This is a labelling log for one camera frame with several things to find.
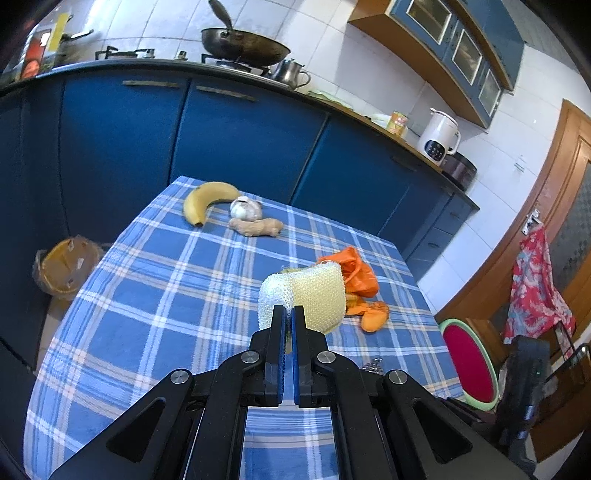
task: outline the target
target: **cabinet handle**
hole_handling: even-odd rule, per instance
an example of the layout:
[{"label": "cabinet handle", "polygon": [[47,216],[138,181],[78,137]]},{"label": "cabinet handle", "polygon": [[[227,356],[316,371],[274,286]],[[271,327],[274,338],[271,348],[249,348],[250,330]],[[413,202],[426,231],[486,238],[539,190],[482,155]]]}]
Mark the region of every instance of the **cabinet handle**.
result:
[{"label": "cabinet handle", "polygon": [[156,80],[124,80],[123,85],[126,87],[167,87],[167,88],[181,88],[178,83],[174,82],[157,82]]},{"label": "cabinet handle", "polygon": [[220,95],[228,95],[229,97],[240,98],[242,100],[248,100],[249,102],[257,102],[258,100],[251,95],[246,95],[244,93],[233,92],[231,90],[222,90],[221,88],[212,88],[212,87],[204,87],[202,85],[197,85],[195,87],[200,92],[209,92],[209,93],[218,93]]},{"label": "cabinet handle", "polygon": [[402,159],[401,157],[397,157],[396,155],[392,155],[392,160],[398,163],[401,167],[406,168],[409,171],[417,171],[417,168],[414,165],[411,165],[406,160]]}]

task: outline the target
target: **ginger root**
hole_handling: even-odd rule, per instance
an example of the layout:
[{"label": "ginger root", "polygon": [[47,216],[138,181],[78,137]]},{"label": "ginger root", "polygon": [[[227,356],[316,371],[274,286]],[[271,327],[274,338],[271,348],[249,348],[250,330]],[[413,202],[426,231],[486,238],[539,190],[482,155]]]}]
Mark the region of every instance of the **ginger root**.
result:
[{"label": "ginger root", "polygon": [[283,222],[276,218],[263,218],[254,222],[233,218],[228,222],[228,227],[244,236],[277,236],[283,228]]}]

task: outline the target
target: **drawer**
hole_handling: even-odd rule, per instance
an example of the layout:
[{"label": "drawer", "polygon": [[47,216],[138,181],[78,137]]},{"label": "drawer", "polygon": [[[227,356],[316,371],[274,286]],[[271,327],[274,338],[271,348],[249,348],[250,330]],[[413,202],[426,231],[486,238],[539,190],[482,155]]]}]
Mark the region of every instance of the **drawer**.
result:
[{"label": "drawer", "polygon": [[425,273],[433,265],[432,261],[419,260],[418,258],[409,258],[407,260],[408,269],[413,274],[415,281],[419,281],[424,277]]},{"label": "drawer", "polygon": [[410,255],[410,258],[433,262],[447,247],[447,244],[452,240],[452,236],[437,228],[431,228]]},{"label": "drawer", "polygon": [[433,226],[455,235],[470,216],[471,211],[470,205],[459,195],[454,195]]}]

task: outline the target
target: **red floral cloth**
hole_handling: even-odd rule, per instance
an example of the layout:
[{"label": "red floral cloth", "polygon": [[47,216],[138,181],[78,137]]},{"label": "red floral cloth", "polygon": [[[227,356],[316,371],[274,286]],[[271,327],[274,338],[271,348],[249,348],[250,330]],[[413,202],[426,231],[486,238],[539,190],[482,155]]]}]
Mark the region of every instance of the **red floral cloth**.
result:
[{"label": "red floral cloth", "polygon": [[530,230],[519,246],[521,252],[513,267],[505,343],[511,343],[517,335],[538,338],[558,322],[562,322],[572,335],[575,319],[554,287],[544,226],[538,225]]}]

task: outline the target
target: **table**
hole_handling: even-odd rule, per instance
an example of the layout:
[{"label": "table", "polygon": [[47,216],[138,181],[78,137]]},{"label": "table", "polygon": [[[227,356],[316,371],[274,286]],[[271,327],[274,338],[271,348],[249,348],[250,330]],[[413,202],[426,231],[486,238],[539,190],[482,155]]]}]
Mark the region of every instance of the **table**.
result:
[{"label": "table", "polygon": [[[439,396],[461,397],[452,359],[421,292],[393,244],[303,210],[261,199],[264,215],[284,222],[277,238],[242,237],[227,228],[229,204],[210,208],[203,227],[183,217],[199,185],[179,177],[123,231],[84,284],[38,373],[24,437],[33,480],[52,471],[176,368],[200,373],[246,350],[258,330],[262,281],[305,267],[348,245],[376,274],[386,327],[363,333],[346,317],[329,348],[362,365],[383,357]],[[334,479],[328,409],[293,403],[291,355],[283,405],[249,409],[241,477]]]}]

